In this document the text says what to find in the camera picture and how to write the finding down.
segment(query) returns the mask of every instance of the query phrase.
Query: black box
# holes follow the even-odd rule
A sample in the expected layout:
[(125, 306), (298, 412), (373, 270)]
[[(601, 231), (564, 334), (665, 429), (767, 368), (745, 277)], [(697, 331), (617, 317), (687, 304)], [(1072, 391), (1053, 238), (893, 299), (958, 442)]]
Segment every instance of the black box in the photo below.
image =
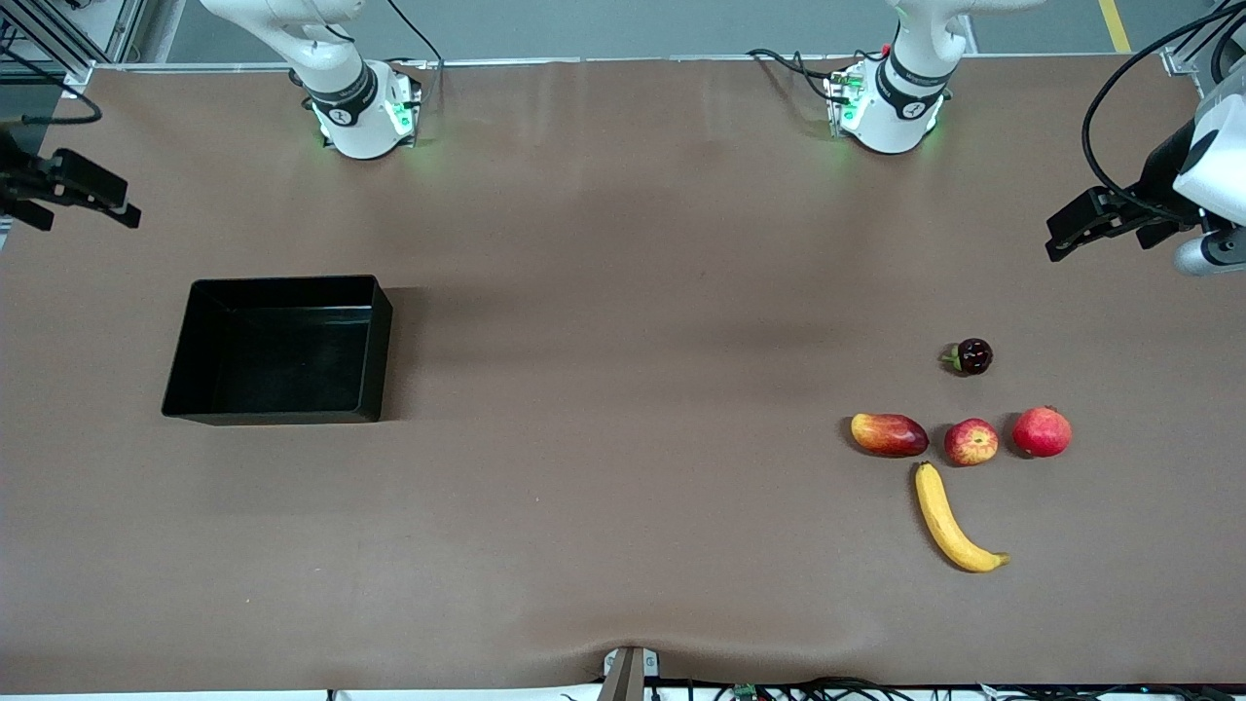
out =
[(162, 412), (212, 426), (379, 421), (392, 315), (373, 275), (201, 279)]

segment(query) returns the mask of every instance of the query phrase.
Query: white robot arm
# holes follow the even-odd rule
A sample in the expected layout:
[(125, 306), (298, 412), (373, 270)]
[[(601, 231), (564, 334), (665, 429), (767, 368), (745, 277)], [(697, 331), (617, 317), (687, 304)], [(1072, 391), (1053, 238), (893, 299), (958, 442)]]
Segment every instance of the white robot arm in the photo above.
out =
[[(1063, 260), (1100, 238), (1136, 232), (1144, 249), (1180, 230), (1202, 235), (1177, 247), (1172, 263), (1187, 275), (1246, 269), (1246, 66), (1199, 103), (1192, 120), (1151, 151), (1133, 199), (1105, 186), (1087, 189), (1047, 219), (1047, 253)], [(1161, 205), (1171, 215), (1139, 207)]]
[(917, 146), (934, 127), (943, 88), (964, 55), (961, 15), (1018, 12), (1045, 0), (885, 0), (900, 15), (891, 51), (827, 81), (831, 125), (882, 153)]
[(312, 97), (320, 131), (343, 154), (375, 158), (415, 138), (420, 95), (380, 61), (364, 61), (340, 22), (364, 0), (202, 0), (280, 54)]
[(1177, 247), (1176, 269), (1189, 275), (1246, 269), (1246, 67), (1200, 102), (1172, 189), (1216, 217), (1205, 215), (1210, 230)]

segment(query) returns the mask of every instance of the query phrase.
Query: brown tablecloth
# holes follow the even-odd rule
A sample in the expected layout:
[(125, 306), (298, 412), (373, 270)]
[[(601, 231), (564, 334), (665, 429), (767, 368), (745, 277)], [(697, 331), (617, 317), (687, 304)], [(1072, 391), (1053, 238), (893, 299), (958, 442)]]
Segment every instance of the brown tablecloth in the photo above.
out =
[[(51, 141), (142, 227), (57, 210), (0, 254), (0, 691), (547, 685), (624, 642), (672, 677), (1242, 681), (1246, 275), (1043, 252), (1119, 61), (966, 61), (896, 157), (746, 62), (451, 70), (376, 162), (280, 73), (100, 71), (105, 120)], [(1098, 131), (1124, 182), (1196, 100), (1138, 73)], [(161, 417), (192, 280), (320, 273), (394, 301), (388, 421)], [(937, 364), (967, 335), (984, 377)], [(943, 471), (991, 575), (845, 433), (1038, 405), (1068, 453)]]

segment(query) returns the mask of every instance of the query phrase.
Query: red apple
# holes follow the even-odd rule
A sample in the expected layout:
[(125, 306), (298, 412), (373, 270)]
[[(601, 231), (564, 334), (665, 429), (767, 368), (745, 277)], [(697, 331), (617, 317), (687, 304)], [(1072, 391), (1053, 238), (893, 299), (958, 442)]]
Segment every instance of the red apple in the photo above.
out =
[(947, 459), (957, 466), (981, 466), (999, 451), (999, 435), (983, 420), (964, 420), (943, 437)]
[(861, 448), (888, 458), (921, 456), (931, 445), (926, 431), (901, 415), (857, 415), (852, 417), (852, 438)]
[(1035, 458), (1059, 456), (1073, 441), (1073, 427), (1054, 407), (1034, 407), (1017, 420), (1013, 442)]

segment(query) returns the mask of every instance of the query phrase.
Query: banana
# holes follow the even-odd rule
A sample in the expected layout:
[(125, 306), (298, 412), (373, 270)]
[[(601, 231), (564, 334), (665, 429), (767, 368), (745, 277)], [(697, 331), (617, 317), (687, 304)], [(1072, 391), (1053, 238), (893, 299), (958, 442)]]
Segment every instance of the banana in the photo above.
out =
[(989, 573), (1007, 565), (1012, 558), (1008, 553), (991, 553), (971, 542), (961, 527), (956, 524), (952, 507), (947, 503), (943, 491), (943, 478), (930, 463), (922, 463), (915, 477), (917, 482), (917, 503), (921, 504), (926, 527), (931, 529), (934, 543), (949, 560), (971, 573)]

